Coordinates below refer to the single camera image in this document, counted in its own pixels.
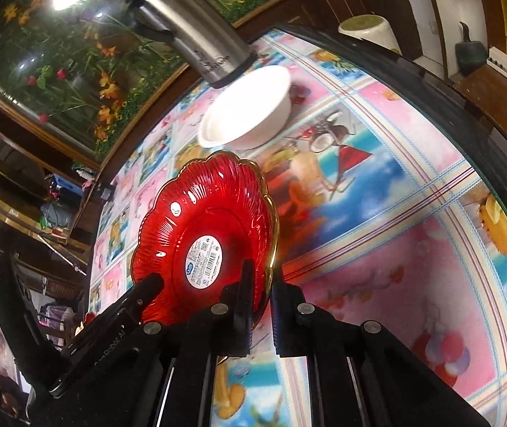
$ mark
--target red glass plate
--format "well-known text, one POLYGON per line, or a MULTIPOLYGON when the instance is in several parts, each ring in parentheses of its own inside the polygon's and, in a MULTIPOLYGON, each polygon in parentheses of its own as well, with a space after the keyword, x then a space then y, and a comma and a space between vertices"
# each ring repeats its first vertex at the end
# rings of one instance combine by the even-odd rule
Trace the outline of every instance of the red glass plate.
POLYGON ((257 323, 269 298, 278 237, 277 212, 257 164, 228 151, 191 160, 162 187, 139 230, 133 281, 153 272, 164 279, 143 322, 183 322, 215 304, 252 258, 257 323))

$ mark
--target wall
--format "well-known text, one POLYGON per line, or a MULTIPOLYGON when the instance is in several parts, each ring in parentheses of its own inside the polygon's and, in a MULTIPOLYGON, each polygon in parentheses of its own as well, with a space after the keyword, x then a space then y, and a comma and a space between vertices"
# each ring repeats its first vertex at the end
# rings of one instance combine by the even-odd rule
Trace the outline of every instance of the wall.
POLYGON ((423 55, 439 64, 443 64, 441 44, 431 0, 409 0, 409 2, 416 19, 423 55))
POLYGON ((455 56, 455 44, 463 41, 459 21, 469 26, 471 40, 478 40, 487 46, 487 26, 481 0, 436 0, 443 27, 447 53, 448 75, 459 72, 455 56))

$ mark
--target orange flower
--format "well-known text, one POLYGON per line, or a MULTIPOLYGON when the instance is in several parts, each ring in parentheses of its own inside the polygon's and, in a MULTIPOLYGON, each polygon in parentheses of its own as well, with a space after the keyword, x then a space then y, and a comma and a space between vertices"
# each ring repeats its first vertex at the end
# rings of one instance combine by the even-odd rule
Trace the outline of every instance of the orange flower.
POLYGON ((95 127, 95 137, 101 141, 104 141, 107 139, 107 131, 105 130, 104 127, 102 127, 101 125, 98 125, 97 127, 95 127))
POLYGON ((111 125, 111 122, 115 118, 115 114, 112 114, 111 109, 107 106, 102 106, 97 114, 99 115, 99 121, 105 122, 107 125, 111 125))
POLYGON ((18 7, 14 3, 10 3, 5 8, 4 17, 6 19, 6 22, 10 22, 12 19, 16 17, 16 14, 18 13, 18 7))
POLYGON ((115 50, 117 49, 117 47, 106 48, 99 42, 97 42, 97 48, 100 49, 104 55, 110 57, 115 56, 115 50))
POLYGON ((106 71, 102 70, 99 85, 100 86, 107 86, 110 83, 111 83, 111 77, 109 76, 109 74, 106 71))
POLYGON ((32 0, 30 3, 30 11, 35 11, 36 9, 40 9, 44 6, 44 0, 32 0))
POLYGON ((121 90, 117 86, 117 84, 109 84, 109 86, 99 92, 100 98, 107 98, 107 99, 118 99, 119 98, 119 92, 121 90))
POLYGON ((118 114, 123 107, 123 101, 117 99, 116 101, 113 101, 111 107, 113 108, 113 112, 115 112, 115 114, 118 114))
POLYGON ((30 10, 24 11, 18 18, 18 24, 25 25, 30 20, 30 10))

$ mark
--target printed tablecloth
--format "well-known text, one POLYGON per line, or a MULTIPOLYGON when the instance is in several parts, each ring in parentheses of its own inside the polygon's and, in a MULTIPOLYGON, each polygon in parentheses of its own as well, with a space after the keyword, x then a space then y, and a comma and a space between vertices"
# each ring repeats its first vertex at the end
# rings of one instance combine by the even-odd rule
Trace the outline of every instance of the printed tablecloth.
MULTIPOLYGON (((287 125, 238 153, 266 174, 286 280, 337 319, 381 322, 491 425, 507 426, 507 218, 491 191, 428 119, 355 65, 277 30, 253 46, 253 69, 279 64, 292 76, 287 125), (332 133, 315 138, 326 124, 332 133)), ((138 229, 161 186, 217 150, 196 133, 219 94, 204 82, 190 91, 115 178, 90 310, 132 286, 138 229)), ((214 408, 213 426, 310 425, 305 361, 279 359, 272 342, 266 312, 253 355, 218 369, 245 398, 214 408)))

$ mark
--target white bowl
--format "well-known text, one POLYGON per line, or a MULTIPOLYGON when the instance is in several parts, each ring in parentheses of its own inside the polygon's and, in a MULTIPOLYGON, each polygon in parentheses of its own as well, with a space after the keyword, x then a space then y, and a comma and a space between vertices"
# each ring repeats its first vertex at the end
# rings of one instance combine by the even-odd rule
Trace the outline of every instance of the white bowl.
POLYGON ((228 144, 251 149, 269 141, 291 113, 291 74, 282 66, 250 72, 227 87, 207 109, 198 128, 204 148, 228 144))

